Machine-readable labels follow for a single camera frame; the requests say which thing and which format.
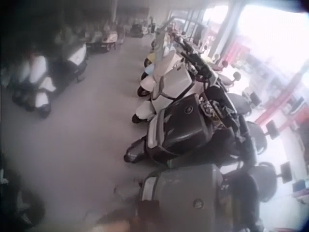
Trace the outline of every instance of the scooter seat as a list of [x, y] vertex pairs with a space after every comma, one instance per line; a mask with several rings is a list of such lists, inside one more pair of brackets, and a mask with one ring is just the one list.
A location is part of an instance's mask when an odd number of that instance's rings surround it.
[[219, 75], [219, 78], [221, 79], [222, 83], [229, 87], [229, 86], [232, 86], [233, 85], [233, 81], [231, 81], [227, 76], [224, 76], [222, 74], [218, 74]]
[[241, 95], [235, 93], [227, 93], [239, 115], [246, 115], [251, 111], [250, 103]]
[[262, 128], [258, 124], [247, 121], [247, 125], [250, 130], [250, 135], [255, 140], [255, 147], [256, 147], [257, 154], [260, 155], [267, 149], [266, 136]]

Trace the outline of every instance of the side mirror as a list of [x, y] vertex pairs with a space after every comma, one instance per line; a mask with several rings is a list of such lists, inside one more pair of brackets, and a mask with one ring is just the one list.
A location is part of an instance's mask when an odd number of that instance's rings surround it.
[[239, 72], [234, 72], [233, 77], [234, 77], [234, 81], [240, 81], [241, 74]]
[[273, 120], [266, 124], [267, 133], [265, 135], [269, 135], [271, 139], [275, 139], [279, 137], [280, 133], [276, 127], [276, 124]]
[[226, 68], [228, 66], [228, 62], [226, 60], [222, 61], [222, 66]]
[[282, 177], [282, 182], [285, 184], [287, 182], [292, 181], [292, 170], [290, 162], [286, 162], [280, 166], [281, 174], [277, 175], [277, 177]]
[[259, 104], [262, 103], [261, 99], [257, 96], [255, 92], [250, 94], [250, 100], [255, 106], [258, 106]]

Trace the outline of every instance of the scooter front panel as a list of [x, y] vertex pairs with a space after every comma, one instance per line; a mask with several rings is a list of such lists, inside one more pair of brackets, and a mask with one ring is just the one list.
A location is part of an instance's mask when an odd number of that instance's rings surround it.
[[154, 110], [158, 113], [160, 110], [165, 109], [170, 104], [173, 103], [174, 100], [168, 99], [162, 95], [159, 95], [155, 100], [152, 100], [152, 104]]
[[139, 119], [151, 119], [155, 115], [155, 109], [152, 106], [151, 101], [144, 101], [137, 109], [136, 116]]
[[185, 65], [182, 64], [180, 67], [174, 68], [163, 77], [164, 88], [162, 89], [162, 92], [165, 95], [176, 99], [191, 86], [192, 82], [188, 70]]
[[43, 74], [47, 71], [46, 59], [44, 56], [35, 57], [30, 69], [29, 81], [32, 84], [37, 83]]

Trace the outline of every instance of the front fender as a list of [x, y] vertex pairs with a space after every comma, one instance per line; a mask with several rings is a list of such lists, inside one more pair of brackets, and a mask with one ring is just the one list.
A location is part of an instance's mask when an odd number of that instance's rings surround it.
[[155, 64], [151, 63], [145, 68], [145, 73], [147, 73], [148, 75], [152, 75], [154, 72], [154, 69], [155, 69]]
[[35, 96], [35, 107], [39, 108], [45, 104], [48, 104], [48, 96], [45, 92], [38, 92], [37, 95]]
[[136, 116], [139, 119], [151, 119], [155, 115], [155, 109], [151, 101], [144, 101], [137, 109]]
[[149, 75], [145, 77], [141, 82], [140, 86], [142, 86], [143, 89], [152, 92], [154, 87], [156, 85], [156, 81], [153, 76]]

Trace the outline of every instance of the red pole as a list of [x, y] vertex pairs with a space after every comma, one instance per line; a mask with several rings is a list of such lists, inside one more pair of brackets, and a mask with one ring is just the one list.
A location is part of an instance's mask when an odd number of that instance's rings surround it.
[[255, 123], [259, 125], [266, 124], [279, 110], [283, 107], [286, 102], [290, 99], [293, 94], [293, 91], [298, 86], [301, 81], [301, 78], [304, 73], [309, 69], [309, 60], [305, 62], [302, 69], [294, 75], [285, 89], [282, 90], [281, 94], [277, 97], [277, 99], [269, 106], [269, 108], [262, 113], [259, 118], [255, 121]]
[[285, 128], [290, 126], [295, 121], [295, 119], [298, 118], [300, 115], [302, 115], [305, 111], [307, 110], [305, 107], [303, 107], [303, 109], [301, 109], [299, 112], [287, 118], [286, 121], [279, 127], [278, 131], [279, 132], [284, 131]]

